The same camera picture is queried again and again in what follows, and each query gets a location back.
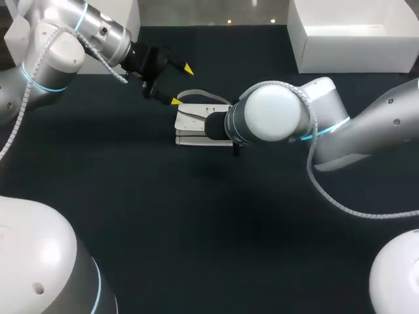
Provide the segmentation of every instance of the white robotic arm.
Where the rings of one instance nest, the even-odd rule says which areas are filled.
[[[84,51],[99,59],[110,72],[112,67],[121,64],[128,73],[145,81],[146,98],[154,97],[168,105],[176,99],[155,88],[164,68],[170,64],[184,73],[193,74],[186,62],[166,50],[132,42],[131,33],[125,27],[83,0],[21,0],[19,12],[31,26],[29,46],[20,65],[0,72],[0,124],[18,114],[34,72],[37,74],[27,108],[54,103],[83,65]],[[37,65],[46,43],[61,28],[66,32],[59,34],[45,52],[41,64]],[[121,82],[126,82],[112,73]]]

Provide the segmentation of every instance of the white joint cover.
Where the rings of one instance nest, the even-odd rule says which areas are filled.
[[[0,313],[42,313],[65,287],[76,254],[76,236],[61,214],[0,197]]]
[[[376,314],[419,312],[419,230],[395,238],[380,251],[369,282]]]
[[[37,61],[49,38],[56,30],[56,26],[46,22],[39,23],[35,28],[37,53],[33,56],[33,62]],[[43,62],[63,73],[77,73],[83,66],[85,57],[86,52],[77,38],[69,33],[62,33],[46,53]]]
[[[263,141],[287,139],[301,119],[301,100],[288,88],[267,85],[247,100],[244,118],[250,131]]]

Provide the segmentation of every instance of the silver cylinder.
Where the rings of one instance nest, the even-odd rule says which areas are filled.
[[[111,67],[130,50],[130,31],[83,0],[35,0],[24,17],[31,27],[45,19],[77,30]]]

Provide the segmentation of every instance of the cardboard box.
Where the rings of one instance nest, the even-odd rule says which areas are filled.
[[[408,73],[419,55],[405,0],[291,0],[288,32],[300,73]]]

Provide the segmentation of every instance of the dark table surface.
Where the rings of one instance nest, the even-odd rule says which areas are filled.
[[[302,85],[285,27],[143,28],[141,39],[190,61],[165,73],[174,95],[203,88],[237,98],[262,80]],[[328,75],[355,116],[408,78]],[[419,218],[369,221],[329,205],[300,143],[175,146],[175,107],[145,101],[139,82],[78,76],[55,106],[25,117],[0,167],[0,193],[62,213],[115,291],[120,313],[374,313],[369,272]],[[417,209],[419,146],[318,174],[342,203],[368,213]]]

